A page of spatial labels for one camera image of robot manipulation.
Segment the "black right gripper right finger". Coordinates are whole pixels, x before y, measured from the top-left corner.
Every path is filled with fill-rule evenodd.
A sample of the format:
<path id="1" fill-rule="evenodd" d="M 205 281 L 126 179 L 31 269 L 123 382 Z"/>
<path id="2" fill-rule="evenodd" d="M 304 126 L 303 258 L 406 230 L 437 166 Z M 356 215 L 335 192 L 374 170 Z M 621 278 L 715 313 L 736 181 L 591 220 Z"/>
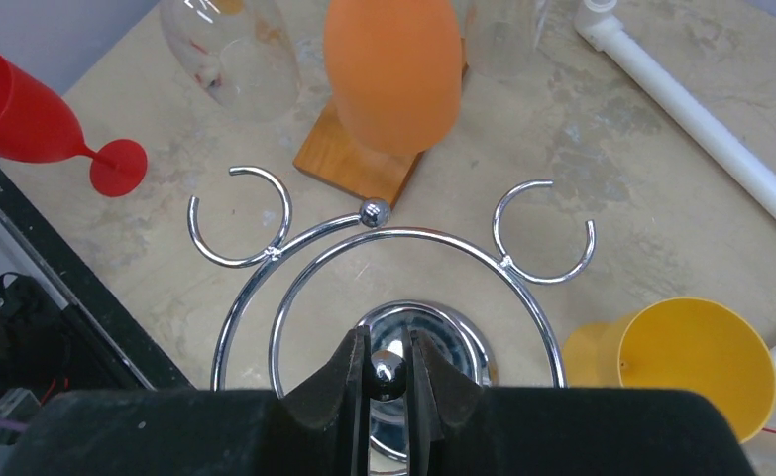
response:
<path id="1" fill-rule="evenodd" d="M 721 413 L 677 390 L 482 387 L 406 335 L 413 475 L 750 475 Z"/>

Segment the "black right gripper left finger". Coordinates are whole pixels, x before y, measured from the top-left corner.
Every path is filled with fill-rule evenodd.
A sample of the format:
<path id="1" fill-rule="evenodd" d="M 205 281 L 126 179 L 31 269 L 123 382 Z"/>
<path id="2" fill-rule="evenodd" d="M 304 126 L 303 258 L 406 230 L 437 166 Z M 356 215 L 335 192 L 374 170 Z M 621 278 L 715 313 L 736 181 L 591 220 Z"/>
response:
<path id="1" fill-rule="evenodd" d="M 269 390 L 76 391 L 50 401 L 7 475 L 363 475 L 366 328 L 283 397 Z"/>

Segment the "yellow plastic goblet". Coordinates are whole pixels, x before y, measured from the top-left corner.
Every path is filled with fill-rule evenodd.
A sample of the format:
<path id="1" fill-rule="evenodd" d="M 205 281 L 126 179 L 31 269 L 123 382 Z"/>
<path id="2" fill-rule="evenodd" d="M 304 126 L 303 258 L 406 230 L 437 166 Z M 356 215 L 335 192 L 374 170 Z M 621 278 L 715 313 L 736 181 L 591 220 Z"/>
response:
<path id="1" fill-rule="evenodd" d="M 577 328 L 562 348 L 572 387 L 675 389 L 712 403 L 739 442 L 776 407 L 776 366 L 743 317 L 699 297 L 674 297 L 612 322 Z"/>

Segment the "red plastic goblet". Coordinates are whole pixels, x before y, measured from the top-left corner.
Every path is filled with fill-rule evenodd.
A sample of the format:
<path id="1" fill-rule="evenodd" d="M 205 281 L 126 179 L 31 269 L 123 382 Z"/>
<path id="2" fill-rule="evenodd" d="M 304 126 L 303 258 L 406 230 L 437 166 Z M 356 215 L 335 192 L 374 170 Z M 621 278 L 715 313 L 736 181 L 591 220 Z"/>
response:
<path id="1" fill-rule="evenodd" d="M 91 160 L 90 182 L 108 197 L 133 191 L 148 169 L 144 148 L 130 139 L 113 140 L 99 150 L 89 147 L 66 102 L 0 55 L 0 157 L 48 164 L 78 156 Z"/>

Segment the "orange plastic goblet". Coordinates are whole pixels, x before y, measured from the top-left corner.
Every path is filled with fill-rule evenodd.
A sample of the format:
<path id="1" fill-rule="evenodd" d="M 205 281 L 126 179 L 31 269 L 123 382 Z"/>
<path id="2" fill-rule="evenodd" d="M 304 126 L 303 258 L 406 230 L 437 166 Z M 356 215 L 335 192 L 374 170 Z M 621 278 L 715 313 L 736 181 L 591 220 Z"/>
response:
<path id="1" fill-rule="evenodd" d="M 338 117 L 366 148 L 415 155 L 457 121 L 463 53 L 448 1 L 332 1 L 323 54 Z"/>

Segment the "clear wine glass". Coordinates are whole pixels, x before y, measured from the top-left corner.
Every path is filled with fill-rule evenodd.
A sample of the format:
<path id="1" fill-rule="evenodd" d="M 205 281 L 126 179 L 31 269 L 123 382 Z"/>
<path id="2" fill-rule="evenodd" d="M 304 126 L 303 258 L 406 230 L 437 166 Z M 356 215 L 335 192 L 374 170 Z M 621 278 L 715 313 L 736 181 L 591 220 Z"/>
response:
<path id="1" fill-rule="evenodd" d="M 471 1 L 465 16 L 470 70 L 495 79 L 527 72 L 550 5 L 549 0 Z"/>
<path id="2" fill-rule="evenodd" d="M 293 107 L 299 68 L 275 1 L 178 0 L 158 7 L 170 51 L 219 105 L 258 122 Z"/>

